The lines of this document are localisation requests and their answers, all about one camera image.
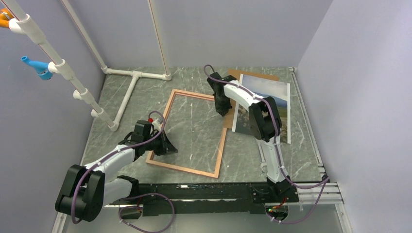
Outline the orange pipe fitting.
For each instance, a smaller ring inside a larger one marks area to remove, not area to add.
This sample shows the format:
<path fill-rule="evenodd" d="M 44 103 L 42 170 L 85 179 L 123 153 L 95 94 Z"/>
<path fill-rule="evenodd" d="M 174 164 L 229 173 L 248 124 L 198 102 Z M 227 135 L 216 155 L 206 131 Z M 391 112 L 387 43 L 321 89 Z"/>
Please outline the orange pipe fitting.
<path fill-rule="evenodd" d="M 0 27 L 9 29 L 9 21 L 13 18 L 14 16 L 7 8 L 2 8 L 0 10 Z"/>

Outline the aluminium rail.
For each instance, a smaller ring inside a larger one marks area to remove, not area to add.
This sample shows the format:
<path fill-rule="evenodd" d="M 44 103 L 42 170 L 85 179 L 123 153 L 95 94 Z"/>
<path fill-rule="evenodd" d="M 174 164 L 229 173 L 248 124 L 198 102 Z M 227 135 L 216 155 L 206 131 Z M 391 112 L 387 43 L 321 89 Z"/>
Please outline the aluminium rail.
<path fill-rule="evenodd" d="M 315 207 L 318 205 L 332 205 L 337 211 L 339 223 L 343 232 L 351 233 L 353 231 L 349 219 L 346 216 L 343 197 L 337 183 L 326 183 L 319 186 L 314 183 L 303 183 L 302 185 L 304 186 L 304 189 L 296 188 L 299 202 L 270 205 L 264 208 L 265 213 L 269 214 L 270 217 L 285 223 L 287 222 L 287 217 L 290 215 L 290 210 L 293 206 L 297 206 L 301 212 L 304 211 L 305 208 L 309 208 L 306 216 L 302 218 L 303 220 L 307 220 L 314 213 Z M 136 219 L 138 216 L 143 216 L 143 208 L 138 204 L 119 205 L 111 203 L 105 207 L 117 208 L 121 220 Z M 175 213 L 174 207 L 171 209 L 171 213 Z"/>

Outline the silver wrench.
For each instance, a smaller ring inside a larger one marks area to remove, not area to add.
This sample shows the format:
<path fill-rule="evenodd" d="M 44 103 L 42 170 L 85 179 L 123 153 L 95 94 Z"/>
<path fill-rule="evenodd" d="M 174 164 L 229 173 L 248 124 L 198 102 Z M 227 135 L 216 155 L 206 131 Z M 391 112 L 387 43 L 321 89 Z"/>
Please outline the silver wrench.
<path fill-rule="evenodd" d="M 265 160 L 265 157 L 264 157 L 264 152 L 263 152 L 261 144 L 258 144 L 258 149 L 259 149 L 259 156 L 260 156 L 260 170 L 263 173 L 266 173 L 267 172 L 267 163 L 266 163 L 266 160 Z"/>

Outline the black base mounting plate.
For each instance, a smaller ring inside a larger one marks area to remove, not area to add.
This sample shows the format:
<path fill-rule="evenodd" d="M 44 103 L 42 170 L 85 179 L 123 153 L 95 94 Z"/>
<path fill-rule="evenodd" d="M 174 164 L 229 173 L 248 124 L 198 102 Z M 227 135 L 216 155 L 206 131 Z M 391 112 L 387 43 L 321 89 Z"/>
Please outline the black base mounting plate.
<path fill-rule="evenodd" d="M 143 216 L 170 214 L 237 213 L 264 214 L 265 207 L 289 201 L 272 202 L 267 182 L 241 183 L 141 183 L 131 199 L 113 204 L 136 205 Z"/>

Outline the landscape photo print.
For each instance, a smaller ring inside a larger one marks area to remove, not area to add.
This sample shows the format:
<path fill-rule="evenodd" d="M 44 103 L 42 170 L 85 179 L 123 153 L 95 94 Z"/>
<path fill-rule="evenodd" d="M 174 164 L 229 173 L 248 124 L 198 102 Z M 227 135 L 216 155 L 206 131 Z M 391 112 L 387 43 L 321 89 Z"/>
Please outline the landscape photo print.
<path fill-rule="evenodd" d="M 271 96 L 274 98 L 282 123 L 280 141 L 290 144 L 292 142 L 290 132 L 291 107 L 289 105 L 291 100 L 291 85 L 289 83 L 247 74 L 240 75 L 240 83 L 257 95 L 263 97 Z M 231 131 L 246 135 L 251 134 L 248 111 L 238 103 L 235 105 Z"/>

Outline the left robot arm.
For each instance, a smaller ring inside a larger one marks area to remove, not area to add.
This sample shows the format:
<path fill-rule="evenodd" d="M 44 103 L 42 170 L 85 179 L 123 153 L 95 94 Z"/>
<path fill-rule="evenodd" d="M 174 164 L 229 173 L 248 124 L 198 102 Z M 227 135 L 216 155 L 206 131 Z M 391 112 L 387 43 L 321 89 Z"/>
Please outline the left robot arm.
<path fill-rule="evenodd" d="M 128 204 L 135 203 L 140 196 L 138 179 L 125 175 L 113 181 L 110 178 L 148 151 L 155 155 L 178 152 L 161 125 L 152 118 L 137 121 L 133 131 L 102 158 L 85 166 L 72 165 L 57 196 L 55 210 L 72 216 L 75 223 L 91 222 L 108 204 L 121 199 Z"/>

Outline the blue pipe fitting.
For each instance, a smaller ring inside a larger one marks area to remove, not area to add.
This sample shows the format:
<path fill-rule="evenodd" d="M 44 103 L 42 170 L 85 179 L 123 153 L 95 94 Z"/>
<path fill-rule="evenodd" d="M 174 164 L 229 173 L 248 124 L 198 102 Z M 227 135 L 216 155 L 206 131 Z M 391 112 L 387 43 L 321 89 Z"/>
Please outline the blue pipe fitting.
<path fill-rule="evenodd" d="M 20 59 L 26 65 L 32 67 L 40 79 L 42 80 L 50 80 L 53 76 L 53 73 L 49 70 L 49 64 L 40 62 L 40 61 L 33 61 L 28 56 L 23 56 Z"/>

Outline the white PVC pipe stand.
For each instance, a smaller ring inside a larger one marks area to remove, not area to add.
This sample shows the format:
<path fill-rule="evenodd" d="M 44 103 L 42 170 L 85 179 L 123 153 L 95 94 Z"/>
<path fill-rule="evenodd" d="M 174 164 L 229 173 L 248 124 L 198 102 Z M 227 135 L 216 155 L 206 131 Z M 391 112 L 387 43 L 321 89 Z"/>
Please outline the white PVC pipe stand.
<path fill-rule="evenodd" d="M 14 18 L 9 21 L 9 30 L 17 34 L 27 36 L 34 44 L 38 45 L 50 59 L 50 62 L 48 63 L 49 70 L 53 74 L 62 75 L 63 78 L 68 80 L 74 87 L 75 90 L 73 92 L 73 98 L 77 100 L 82 100 L 86 104 L 88 104 L 92 108 L 92 117 L 101 119 L 103 122 L 107 124 L 109 129 L 113 132 L 116 131 L 119 127 L 120 120 L 123 116 L 125 108 L 129 102 L 131 94 L 139 78 L 158 79 L 164 81 L 169 81 L 172 78 L 171 72 L 169 70 L 169 65 L 165 57 L 165 50 L 162 43 L 162 39 L 158 31 L 159 26 L 156 22 L 156 12 L 152 1 L 148 1 L 148 6 L 154 26 L 156 40 L 161 53 L 161 61 L 164 68 L 164 74 L 146 73 L 141 71 L 126 71 L 121 69 L 109 68 L 104 62 L 100 53 L 98 52 L 95 44 L 93 43 L 92 39 L 87 33 L 85 27 L 83 26 L 82 22 L 80 21 L 70 2 L 68 0 L 62 1 L 62 5 L 64 6 L 72 21 L 74 22 L 74 25 L 79 30 L 80 35 L 83 37 L 86 45 L 90 48 L 92 54 L 97 59 L 97 62 L 100 65 L 102 72 L 104 74 L 130 76 L 132 78 L 114 119 L 110 118 L 108 113 L 96 102 L 91 92 L 78 80 L 72 68 L 49 43 L 49 41 L 46 39 L 45 34 L 36 24 L 34 19 L 29 14 L 24 12 L 24 10 L 15 0 L 3 0 L 2 4 L 14 16 Z"/>

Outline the brown backing board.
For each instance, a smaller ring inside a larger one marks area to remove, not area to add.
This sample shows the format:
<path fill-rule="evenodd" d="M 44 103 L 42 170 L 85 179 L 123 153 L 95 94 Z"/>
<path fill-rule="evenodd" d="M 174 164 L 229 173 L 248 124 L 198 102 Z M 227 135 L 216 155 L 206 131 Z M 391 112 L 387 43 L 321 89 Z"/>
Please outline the brown backing board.
<path fill-rule="evenodd" d="M 272 81 L 280 81 L 278 76 L 275 75 L 269 75 L 269 74 L 260 74 L 260 73 L 254 73 L 250 71 L 243 71 L 243 70 L 238 70 L 238 69 L 228 69 L 228 74 L 233 76 L 236 80 L 240 80 L 240 75 L 251 75 L 255 76 L 258 78 L 263 78 L 267 80 L 272 80 Z M 230 100 L 230 104 L 232 106 L 231 109 L 229 109 L 228 113 L 223 117 L 223 127 L 227 129 L 232 129 L 233 121 L 234 121 L 234 113 L 235 113 L 235 106 L 236 103 L 234 100 Z"/>

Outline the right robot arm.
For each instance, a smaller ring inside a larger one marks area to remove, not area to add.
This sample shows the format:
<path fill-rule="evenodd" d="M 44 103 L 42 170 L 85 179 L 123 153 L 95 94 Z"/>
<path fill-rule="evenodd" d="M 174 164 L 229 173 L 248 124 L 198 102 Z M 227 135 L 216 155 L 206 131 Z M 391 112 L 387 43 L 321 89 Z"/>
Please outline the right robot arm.
<path fill-rule="evenodd" d="M 272 202 L 298 202 L 296 187 L 283 165 L 280 149 L 281 120 L 276 102 L 244 87 L 232 76 L 221 77 L 218 72 L 207 76 L 212 88 L 216 112 L 225 116 L 232 108 L 231 100 L 247 109 L 250 131 L 257 141 L 266 172 L 268 196 Z"/>

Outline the wooden picture frame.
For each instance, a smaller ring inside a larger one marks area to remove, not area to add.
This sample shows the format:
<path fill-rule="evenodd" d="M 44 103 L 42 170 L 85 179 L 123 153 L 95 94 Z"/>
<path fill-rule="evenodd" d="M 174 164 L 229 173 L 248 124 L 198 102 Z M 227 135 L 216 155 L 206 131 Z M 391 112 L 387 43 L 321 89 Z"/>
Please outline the wooden picture frame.
<path fill-rule="evenodd" d="M 173 89 L 171 91 L 170 97 L 168 99 L 168 102 L 165 107 L 164 111 L 164 116 L 167 118 L 169 116 L 173 101 L 175 99 L 176 95 L 180 96 L 185 96 L 185 97 L 191 97 L 191 98 L 196 98 L 196 99 L 202 99 L 202 100 L 208 100 L 208 101 L 214 101 L 214 97 L 212 95 L 207 95 L 207 94 L 201 94 L 201 93 L 195 93 L 195 92 L 190 92 L 190 91 L 185 91 L 185 90 L 179 90 L 179 89 Z M 227 128 L 223 127 L 222 129 L 222 134 L 221 138 L 219 141 L 219 146 L 217 147 L 218 153 L 217 153 L 217 159 L 216 159 L 216 164 L 215 164 L 215 169 L 214 172 L 206 172 L 206 171 L 200 171 L 200 170 L 195 170 L 192 168 L 188 167 L 183 167 L 183 166 L 178 166 L 178 165 L 172 165 L 172 164 L 167 164 L 159 161 L 153 160 L 155 154 L 154 152 L 148 153 L 146 157 L 146 163 L 150 165 L 155 165 L 155 166 L 160 166 L 164 168 L 169 168 L 177 171 L 182 171 L 182 172 L 187 172 L 187 173 L 192 173 L 196 175 L 201 175 L 201 176 L 206 176 L 206 177 L 211 177 L 211 178 L 218 178 L 219 173 L 220 173 L 220 167 L 222 164 L 222 157 L 223 157 L 223 151 L 224 151 L 224 145 L 225 145 L 225 139 L 226 139 L 226 134 L 227 134 Z"/>

